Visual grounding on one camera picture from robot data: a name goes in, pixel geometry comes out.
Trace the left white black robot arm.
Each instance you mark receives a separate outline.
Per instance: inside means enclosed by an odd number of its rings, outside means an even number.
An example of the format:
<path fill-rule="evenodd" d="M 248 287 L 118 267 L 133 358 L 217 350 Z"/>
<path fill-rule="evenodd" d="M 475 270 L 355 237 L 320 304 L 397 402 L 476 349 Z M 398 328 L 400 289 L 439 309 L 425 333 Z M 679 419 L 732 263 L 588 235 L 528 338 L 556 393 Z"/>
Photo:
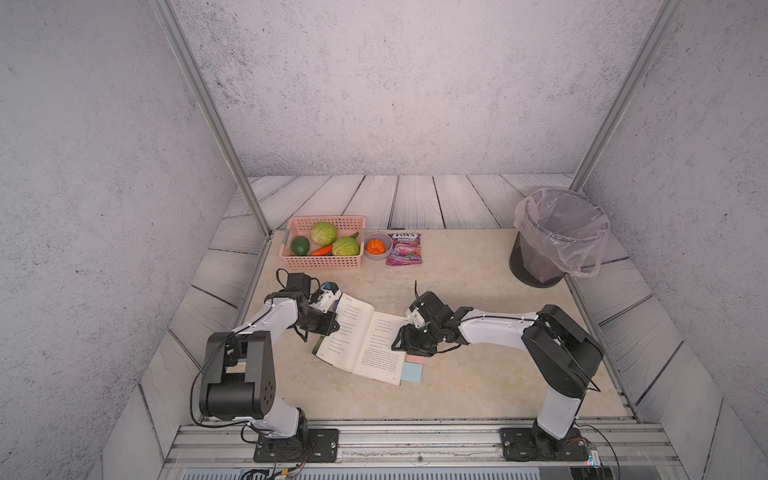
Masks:
<path fill-rule="evenodd" d="M 212 334 L 198 381 L 200 413 L 250 427 L 264 439 L 306 444 L 305 414 L 277 394 L 274 345 L 289 330 L 301 338 L 338 331 L 333 307 L 340 298 L 338 289 L 275 292 L 243 326 Z"/>

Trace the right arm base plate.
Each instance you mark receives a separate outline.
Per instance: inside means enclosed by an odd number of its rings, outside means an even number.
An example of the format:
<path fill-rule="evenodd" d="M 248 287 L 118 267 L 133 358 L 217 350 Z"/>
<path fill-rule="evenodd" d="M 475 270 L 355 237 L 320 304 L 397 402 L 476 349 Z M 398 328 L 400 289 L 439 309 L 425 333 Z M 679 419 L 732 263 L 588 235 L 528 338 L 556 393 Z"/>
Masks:
<path fill-rule="evenodd" d="M 591 458 L 588 441 L 571 427 L 563 439 L 556 439 L 537 425 L 499 430 L 502 455 L 514 462 L 586 462 Z"/>

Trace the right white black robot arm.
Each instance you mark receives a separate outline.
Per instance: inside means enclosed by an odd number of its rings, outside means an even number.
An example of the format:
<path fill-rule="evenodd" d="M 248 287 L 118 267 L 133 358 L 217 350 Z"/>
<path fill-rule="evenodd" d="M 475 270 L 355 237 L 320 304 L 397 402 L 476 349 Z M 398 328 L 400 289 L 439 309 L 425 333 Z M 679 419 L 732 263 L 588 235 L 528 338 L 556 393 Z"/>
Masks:
<path fill-rule="evenodd" d="M 547 304 L 526 314 L 490 313 L 473 307 L 453 311 L 438 301 L 416 300 L 407 323 L 391 349 L 408 355 L 432 357 L 438 345 L 454 350 L 465 345 L 490 344 L 525 350 L 548 385 L 534 431 L 552 441 L 564 440 L 577 417 L 604 349 L 563 309 Z"/>

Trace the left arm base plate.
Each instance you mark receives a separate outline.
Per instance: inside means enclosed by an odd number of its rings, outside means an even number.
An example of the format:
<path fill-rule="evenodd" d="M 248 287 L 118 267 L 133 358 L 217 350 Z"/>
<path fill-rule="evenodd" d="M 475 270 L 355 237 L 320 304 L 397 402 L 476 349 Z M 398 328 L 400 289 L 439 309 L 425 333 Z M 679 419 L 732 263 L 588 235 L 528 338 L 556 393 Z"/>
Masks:
<path fill-rule="evenodd" d="M 339 446 L 338 429 L 299 429 L 290 438 L 260 436 L 253 455 L 255 463 L 334 463 Z"/>

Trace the Animal Farm paperback book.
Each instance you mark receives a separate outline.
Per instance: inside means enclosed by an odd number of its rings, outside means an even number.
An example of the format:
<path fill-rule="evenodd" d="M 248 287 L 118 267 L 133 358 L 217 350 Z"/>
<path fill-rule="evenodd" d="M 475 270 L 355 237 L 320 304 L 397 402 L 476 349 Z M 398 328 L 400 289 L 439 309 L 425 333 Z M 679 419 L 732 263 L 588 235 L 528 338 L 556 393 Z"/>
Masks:
<path fill-rule="evenodd" d="M 314 355 L 353 375 L 399 386 L 406 353 L 392 344 L 405 317 L 381 313 L 374 307 L 343 294 L 336 307 L 340 329 L 322 337 Z"/>

